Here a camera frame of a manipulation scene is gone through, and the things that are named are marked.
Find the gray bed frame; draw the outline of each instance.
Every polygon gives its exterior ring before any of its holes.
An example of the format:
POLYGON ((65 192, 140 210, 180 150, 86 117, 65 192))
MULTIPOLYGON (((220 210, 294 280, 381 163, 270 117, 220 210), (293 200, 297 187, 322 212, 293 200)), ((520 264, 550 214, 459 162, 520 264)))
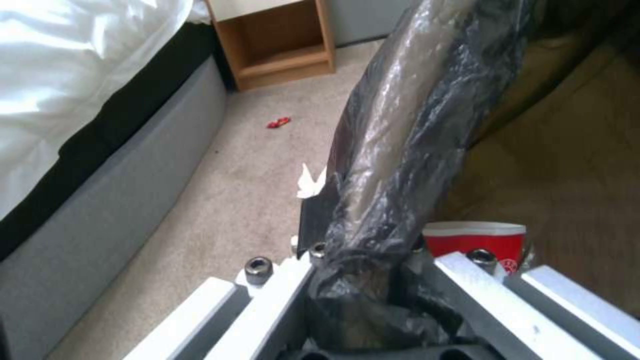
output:
POLYGON ((151 236, 220 127, 226 95, 209 58, 0 263, 10 359, 46 356, 151 236))

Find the white bed sheet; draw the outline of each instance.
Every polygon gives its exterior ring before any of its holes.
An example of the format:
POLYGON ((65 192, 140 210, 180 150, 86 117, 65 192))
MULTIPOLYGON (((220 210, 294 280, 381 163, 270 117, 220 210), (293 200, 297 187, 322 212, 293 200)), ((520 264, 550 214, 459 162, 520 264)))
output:
POLYGON ((193 0, 0 0, 0 219, 178 31, 193 0))

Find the wrapped object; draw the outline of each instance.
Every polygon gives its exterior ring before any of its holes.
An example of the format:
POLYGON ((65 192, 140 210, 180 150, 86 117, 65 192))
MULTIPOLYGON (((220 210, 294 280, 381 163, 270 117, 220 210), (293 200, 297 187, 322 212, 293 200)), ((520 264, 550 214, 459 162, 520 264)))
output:
POLYGON ((418 1, 351 93, 327 184, 302 209, 300 249, 326 242, 307 308, 322 348, 450 340, 455 326, 438 310, 450 309, 423 287, 428 274, 420 277, 419 293, 431 297, 422 309, 394 300, 410 293, 397 289, 394 274, 461 168, 474 129, 516 76, 529 12, 527 0, 418 1))

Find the metal nut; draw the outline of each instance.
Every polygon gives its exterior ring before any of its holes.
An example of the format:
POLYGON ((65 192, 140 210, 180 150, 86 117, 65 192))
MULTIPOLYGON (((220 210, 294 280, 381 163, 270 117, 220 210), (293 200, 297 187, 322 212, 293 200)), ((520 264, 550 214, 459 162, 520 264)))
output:
POLYGON ((244 265, 246 282, 251 285, 263 285, 273 274, 271 260, 264 256, 257 256, 244 265))
POLYGON ((493 275, 495 266, 498 264, 498 259, 492 252, 486 249, 471 250, 467 253, 467 259, 471 260, 477 266, 480 266, 489 275, 493 275))
POLYGON ((326 248, 326 243, 324 241, 320 241, 314 244, 309 249, 309 256, 311 257, 311 263, 313 265, 318 265, 322 262, 324 258, 324 249, 326 248))

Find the carpet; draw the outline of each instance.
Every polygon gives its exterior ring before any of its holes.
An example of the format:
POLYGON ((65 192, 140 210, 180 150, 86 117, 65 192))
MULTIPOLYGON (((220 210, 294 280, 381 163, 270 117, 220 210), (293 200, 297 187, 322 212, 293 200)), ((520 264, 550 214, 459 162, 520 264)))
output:
POLYGON ((347 98, 381 41, 336 53, 327 76, 231 94, 227 118, 154 235, 49 359, 121 359, 206 278, 281 262, 298 233, 302 163, 326 164, 347 98), (280 129, 266 124, 280 117, 280 129))

